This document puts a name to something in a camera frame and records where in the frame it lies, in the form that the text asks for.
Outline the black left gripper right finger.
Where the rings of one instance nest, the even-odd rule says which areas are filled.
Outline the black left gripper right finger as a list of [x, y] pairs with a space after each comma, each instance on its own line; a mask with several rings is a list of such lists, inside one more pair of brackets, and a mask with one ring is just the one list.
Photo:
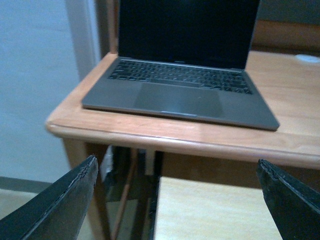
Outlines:
[[265, 159], [258, 160], [256, 174], [282, 239], [318, 240], [320, 193]]

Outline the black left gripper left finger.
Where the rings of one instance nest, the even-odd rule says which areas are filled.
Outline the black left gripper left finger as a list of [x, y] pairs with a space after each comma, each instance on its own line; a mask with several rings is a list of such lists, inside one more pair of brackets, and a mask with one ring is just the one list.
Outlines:
[[94, 195], [98, 160], [89, 156], [0, 221], [2, 240], [75, 240]]

